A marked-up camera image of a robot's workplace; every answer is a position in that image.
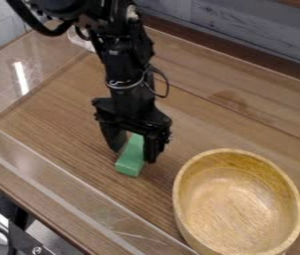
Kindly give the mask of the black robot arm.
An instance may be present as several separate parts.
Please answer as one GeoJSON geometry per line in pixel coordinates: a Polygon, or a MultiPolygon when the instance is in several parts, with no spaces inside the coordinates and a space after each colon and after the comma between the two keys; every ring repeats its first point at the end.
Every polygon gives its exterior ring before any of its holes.
{"type": "Polygon", "coordinates": [[[93,100],[96,119],[112,150],[131,132],[144,137],[144,161],[155,163],[169,143],[172,120],[156,107],[151,64],[153,41],[135,0],[6,0],[25,23],[49,37],[75,29],[105,65],[112,95],[93,100]]]}

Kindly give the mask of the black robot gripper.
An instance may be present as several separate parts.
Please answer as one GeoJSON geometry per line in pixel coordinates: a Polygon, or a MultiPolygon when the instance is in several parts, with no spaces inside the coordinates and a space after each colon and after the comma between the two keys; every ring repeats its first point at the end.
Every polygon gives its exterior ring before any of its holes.
{"type": "Polygon", "coordinates": [[[145,160],[156,163],[169,143],[172,120],[156,106],[155,85],[108,83],[108,88],[112,95],[93,99],[107,143],[115,152],[120,152],[128,142],[128,132],[140,134],[145,138],[145,160]]]}

